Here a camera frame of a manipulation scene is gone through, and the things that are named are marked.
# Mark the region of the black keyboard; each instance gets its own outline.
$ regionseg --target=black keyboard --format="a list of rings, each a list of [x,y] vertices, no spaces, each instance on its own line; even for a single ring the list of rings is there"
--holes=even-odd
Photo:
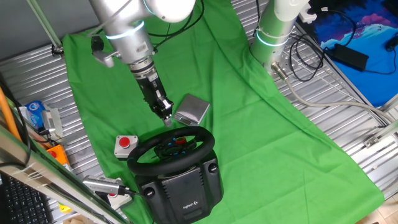
[[[9,224],[46,224],[52,222],[46,196],[8,175],[1,174],[1,220]]]

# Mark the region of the black cable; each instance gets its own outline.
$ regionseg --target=black cable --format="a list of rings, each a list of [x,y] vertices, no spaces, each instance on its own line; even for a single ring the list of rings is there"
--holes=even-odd
[[[144,200],[146,199],[145,196],[143,196],[142,194],[140,194],[140,193],[138,193],[138,192],[135,192],[135,191],[133,191],[133,190],[125,189],[125,190],[124,190],[124,193],[125,193],[125,194],[128,194],[128,195],[130,195],[130,196],[138,195],[138,196],[140,196],[142,199],[144,199]]]
[[[349,43],[351,43],[351,41],[354,39],[354,35],[355,35],[356,29],[357,29],[355,21],[352,18],[350,18],[350,16],[348,16],[347,14],[345,14],[343,12],[340,12],[340,11],[329,10],[328,9],[327,11],[321,11],[321,12],[335,12],[335,13],[338,13],[338,14],[344,16],[346,19],[348,19],[353,24],[353,33],[351,34],[351,37],[349,38],[348,42],[345,43],[344,46],[347,46]]]
[[[296,39],[296,41],[290,46],[289,67],[290,67],[291,71],[293,72],[293,75],[296,77],[297,80],[299,80],[301,82],[308,82],[317,74],[318,70],[323,67],[323,59],[325,58],[326,52],[325,52],[325,50],[323,50],[323,51],[320,50],[315,44],[313,44],[312,42],[310,42],[309,40],[304,38],[306,35],[310,36],[309,34],[303,34],[303,35],[292,34],[292,35],[293,35],[292,38]],[[319,64],[316,67],[314,67],[314,66],[308,64],[307,62],[305,62],[305,60],[300,56],[299,50],[298,50],[298,45],[299,45],[300,41],[305,42],[315,52],[315,54],[320,59]],[[310,78],[306,79],[306,80],[301,79],[296,74],[296,72],[294,71],[293,62],[292,62],[292,51],[293,51],[293,47],[294,46],[295,46],[297,57],[301,61],[301,63],[315,70],[314,73],[312,74],[312,76]]]
[[[177,31],[174,32],[174,33],[169,34],[169,31],[167,31],[167,34],[152,34],[152,33],[148,33],[148,34],[151,35],[151,36],[154,36],[154,37],[170,37],[170,36],[172,36],[172,35],[178,34],[178,32],[180,32],[181,30],[184,30],[184,29],[188,26],[188,24],[191,22],[192,16],[193,16],[193,10],[192,10],[192,12],[189,14],[188,20],[186,21],[186,23],[184,24],[184,26],[181,27],[181,29],[177,30]]]
[[[40,140],[37,140],[37,139],[33,139],[33,140],[34,140],[35,142],[41,143],[41,144],[45,144],[45,143],[54,143],[56,146],[59,145],[59,143],[58,143],[57,141],[51,139],[51,136],[47,135],[46,137],[47,137],[47,140],[46,140],[46,141],[40,141]]]
[[[176,33],[174,33],[174,35],[171,35],[169,38],[164,39],[163,41],[161,41],[159,44],[156,45],[155,47],[155,52],[157,51],[157,49],[159,48],[159,46],[161,46],[162,44],[164,44],[166,41],[170,40],[173,37],[178,36],[179,34],[182,34],[183,32],[189,30],[189,28],[193,27],[197,22],[199,22],[199,20],[203,17],[203,14],[205,13],[205,3],[203,2],[203,0],[201,0],[201,6],[202,6],[202,11],[200,13],[200,16],[198,19],[196,19],[195,22],[193,22],[193,24],[189,25],[188,27],[184,28],[184,30],[178,31]]]
[[[169,31],[170,31],[170,27],[172,26],[172,24],[171,23],[169,23],[169,28],[167,28],[167,33],[166,33],[166,35],[168,35],[169,34]]]
[[[257,29],[259,28],[259,23],[260,23],[260,18],[261,18],[259,0],[256,0],[256,7],[257,7],[257,27],[254,29],[252,37],[254,37]]]
[[[19,162],[3,162],[2,164],[0,164],[0,168],[7,167],[7,166],[13,166],[13,167],[17,167],[20,169],[26,168],[26,166],[24,164],[21,164]]]
[[[260,22],[261,15],[260,15],[260,3],[259,3],[259,0],[256,0],[256,7],[257,7],[257,19],[258,19],[258,22]]]
[[[364,70],[364,72],[371,72],[371,73],[377,73],[377,74],[381,74],[381,75],[392,75],[397,71],[397,52],[395,49],[392,49],[392,51],[394,52],[394,71],[393,72],[377,72],[377,71],[372,71],[372,70]]]
[[[301,36],[304,36],[304,35],[291,34],[291,38],[298,40]],[[336,73],[340,76],[340,78],[341,78],[342,80],[344,80],[344,81],[346,82],[346,84],[354,91],[354,93],[359,97],[359,99],[362,100],[362,102],[363,102],[365,105],[368,105],[368,106],[369,106],[369,104],[366,102],[366,100],[365,100],[364,98],[362,98],[362,96],[349,84],[349,82],[346,80],[345,76],[342,75],[342,74],[339,72],[339,70],[338,70],[338,68],[336,67],[336,65],[335,65],[331,60],[329,60],[328,57],[326,57],[326,56],[324,55],[324,53],[328,52],[330,49],[329,49],[328,47],[325,47],[324,50],[319,49],[319,48],[318,48],[319,43],[317,42],[316,38],[312,37],[312,36],[309,35],[309,34],[307,34],[307,36],[309,36],[309,37],[313,40],[313,42],[314,42],[315,44],[314,44],[313,42],[311,42],[310,40],[306,39],[306,38],[303,38],[301,41],[304,42],[304,43],[306,43],[314,52],[322,53],[322,54],[323,54],[323,59],[326,60],[326,62],[328,62],[328,63],[330,64],[330,66],[336,71]],[[292,58],[291,58],[291,53],[290,53],[289,55],[290,55],[290,57],[289,57],[289,65],[290,65],[290,69],[292,69],[292,66],[291,66],[291,65],[292,65],[292,64],[291,64],[291,59],[292,59]],[[295,72],[294,72],[294,69],[292,69],[292,72],[293,72],[293,74],[295,75],[295,77],[298,78],[298,76],[297,76],[297,75],[295,74]],[[386,122],[380,117],[380,115],[378,115],[377,113],[374,113],[374,112],[372,112],[372,113],[375,114],[375,115],[379,118],[379,120],[380,120],[380,122],[381,122],[382,124],[384,124],[385,126],[388,125],[388,123],[386,123]]]

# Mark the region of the cylindrical connector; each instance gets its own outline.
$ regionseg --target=cylindrical connector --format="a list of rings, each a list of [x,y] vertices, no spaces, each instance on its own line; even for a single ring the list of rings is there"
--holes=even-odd
[[[271,64],[282,58],[283,49],[295,21],[295,19],[282,21],[277,17],[275,0],[270,0],[262,13],[250,52],[269,73]]]
[[[286,80],[289,77],[287,76],[287,74],[285,73],[285,71],[283,71],[283,69],[279,66],[279,64],[277,62],[273,62],[271,64],[271,69],[276,72],[276,74],[278,74],[279,78],[281,80]]]

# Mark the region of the green screen fabric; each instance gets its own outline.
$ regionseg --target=green screen fabric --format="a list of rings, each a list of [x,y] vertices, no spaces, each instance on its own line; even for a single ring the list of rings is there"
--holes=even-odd
[[[193,20],[200,8],[197,2]],[[164,34],[168,24],[151,18],[146,27]],[[69,82],[105,176],[136,189],[126,162],[113,155],[116,136],[144,141],[168,129],[143,101],[127,65],[115,59],[106,68],[94,59],[87,33],[63,40]],[[251,56],[229,0],[205,1],[204,18],[159,47],[154,61],[174,111],[187,93],[211,104],[201,126],[216,139],[224,197],[198,223],[352,224],[383,203],[358,165],[279,93]],[[172,128],[182,126],[173,121]],[[139,197],[123,212],[133,223],[152,223]]]

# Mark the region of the robotic arm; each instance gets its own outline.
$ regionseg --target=robotic arm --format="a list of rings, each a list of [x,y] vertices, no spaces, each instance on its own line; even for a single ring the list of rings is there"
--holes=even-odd
[[[271,65],[279,62],[282,51],[298,16],[311,23],[317,15],[309,15],[309,0],[269,0],[256,30],[256,38],[250,51],[264,68],[271,73]]]
[[[165,22],[180,22],[191,13],[195,0],[90,0],[90,4],[100,23],[105,23],[106,38],[114,49],[93,48],[93,55],[109,68],[114,65],[113,57],[127,64],[152,112],[171,126],[173,102],[157,74],[154,47],[142,20],[157,16]],[[102,43],[99,37],[93,41]]]

